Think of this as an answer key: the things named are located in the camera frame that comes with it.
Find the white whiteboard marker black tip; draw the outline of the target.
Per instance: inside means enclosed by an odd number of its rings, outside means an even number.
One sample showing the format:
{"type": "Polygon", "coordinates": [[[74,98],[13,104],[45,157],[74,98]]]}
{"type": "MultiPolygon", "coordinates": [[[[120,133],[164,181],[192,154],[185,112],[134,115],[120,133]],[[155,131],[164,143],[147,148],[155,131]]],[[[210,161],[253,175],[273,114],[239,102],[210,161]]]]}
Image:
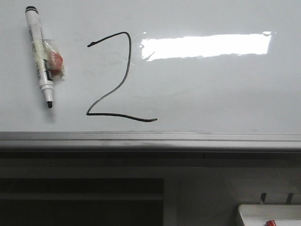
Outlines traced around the white whiteboard marker black tip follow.
{"type": "Polygon", "coordinates": [[[40,90],[45,97],[48,108],[51,109],[53,107],[54,83],[49,68],[49,57],[46,53],[38,10],[34,6],[27,6],[25,9],[25,16],[29,29],[40,90]]]}

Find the dark left wall hook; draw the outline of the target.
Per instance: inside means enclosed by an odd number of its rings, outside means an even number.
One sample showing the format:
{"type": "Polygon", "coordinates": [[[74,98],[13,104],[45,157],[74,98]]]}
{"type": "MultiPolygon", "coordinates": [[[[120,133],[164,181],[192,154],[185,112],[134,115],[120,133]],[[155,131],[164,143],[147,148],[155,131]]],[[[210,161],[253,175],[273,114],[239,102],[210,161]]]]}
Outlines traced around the dark left wall hook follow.
{"type": "Polygon", "coordinates": [[[267,196],[267,193],[261,193],[260,204],[265,204],[266,196],[267,196]]]}

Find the dark right wall hook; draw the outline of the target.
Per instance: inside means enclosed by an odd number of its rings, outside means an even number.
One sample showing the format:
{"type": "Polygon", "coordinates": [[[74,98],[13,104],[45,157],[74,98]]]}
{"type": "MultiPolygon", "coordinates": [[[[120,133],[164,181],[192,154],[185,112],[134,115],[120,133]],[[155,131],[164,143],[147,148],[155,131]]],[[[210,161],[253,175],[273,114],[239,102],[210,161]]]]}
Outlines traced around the dark right wall hook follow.
{"type": "Polygon", "coordinates": [[[293,193],[289,193],[285,203],[287,205],[290,205],[292,203],[292,199],[293,199],[293,193]]]}

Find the dark wall hook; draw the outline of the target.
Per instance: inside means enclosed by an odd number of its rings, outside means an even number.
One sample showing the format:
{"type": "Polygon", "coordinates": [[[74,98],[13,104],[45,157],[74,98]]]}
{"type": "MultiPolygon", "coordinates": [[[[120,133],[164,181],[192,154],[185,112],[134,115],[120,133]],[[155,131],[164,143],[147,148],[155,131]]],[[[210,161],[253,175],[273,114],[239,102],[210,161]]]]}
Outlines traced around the dark wall hook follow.
{"type": "Polygon", "coordinates": [[[267,193],[261,193],[260,204],[265,204],[266,196],[267,196],[267,193]]]}
{"type": "Polygon", "coordinates": [[[290,205],[292,203],[292,199],[293,199],[293,193],[289,193],[285,203],[287,205],[290,205]]]}

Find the white plastic tray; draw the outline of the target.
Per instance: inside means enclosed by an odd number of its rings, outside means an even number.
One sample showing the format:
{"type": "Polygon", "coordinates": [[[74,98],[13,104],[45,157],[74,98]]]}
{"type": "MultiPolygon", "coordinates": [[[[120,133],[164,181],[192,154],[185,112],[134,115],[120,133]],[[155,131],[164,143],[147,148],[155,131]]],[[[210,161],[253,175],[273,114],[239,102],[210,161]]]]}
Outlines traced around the white plastic tray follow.
{"type": "Polygon", "coordinates": [[[277,226],[299,226],[301,206],[299,204],[240,204],[237,213],[238,226],[265,226],[275,220],[277,226]]]}

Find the white whiteboard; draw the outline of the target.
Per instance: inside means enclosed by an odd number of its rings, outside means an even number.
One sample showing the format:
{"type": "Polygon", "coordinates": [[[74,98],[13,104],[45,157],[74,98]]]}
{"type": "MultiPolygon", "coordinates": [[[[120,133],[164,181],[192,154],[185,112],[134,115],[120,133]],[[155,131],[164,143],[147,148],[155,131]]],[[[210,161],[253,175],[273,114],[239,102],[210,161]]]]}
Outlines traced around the white whiteboard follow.
{"type": "Polygon", "coordinates": [[[298,0],[3,0],[1,131],[299,134],[298,0]],[[25,8],[64,59],[48,108],[25,8]]]}

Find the grey aluminium whiteboard tray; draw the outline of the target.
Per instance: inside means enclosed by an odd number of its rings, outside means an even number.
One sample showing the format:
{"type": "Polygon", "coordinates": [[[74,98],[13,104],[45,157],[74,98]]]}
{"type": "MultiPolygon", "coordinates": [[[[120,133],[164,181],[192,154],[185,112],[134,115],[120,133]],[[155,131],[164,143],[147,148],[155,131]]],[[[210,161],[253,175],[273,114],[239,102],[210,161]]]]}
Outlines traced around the grey aluminium whiteboard tray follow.
{"type": "Polygon", "coordinates": [[[200,132],[1,132],[2,157],[64,155],[300,154],[299,134],[200,132]]]}

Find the red magnet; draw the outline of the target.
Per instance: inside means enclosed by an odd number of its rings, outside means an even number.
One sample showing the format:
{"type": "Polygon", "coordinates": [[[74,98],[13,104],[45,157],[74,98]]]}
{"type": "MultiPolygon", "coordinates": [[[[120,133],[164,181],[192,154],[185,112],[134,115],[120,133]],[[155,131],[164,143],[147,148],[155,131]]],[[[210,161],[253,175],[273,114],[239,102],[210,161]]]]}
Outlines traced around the red magnet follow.
{"type": "Polygon", "coordinates": [[[48,69],[55,80],[63,79],[65,76],[65,67],[63,56],[53,40],[43,39],[48,69]]]}

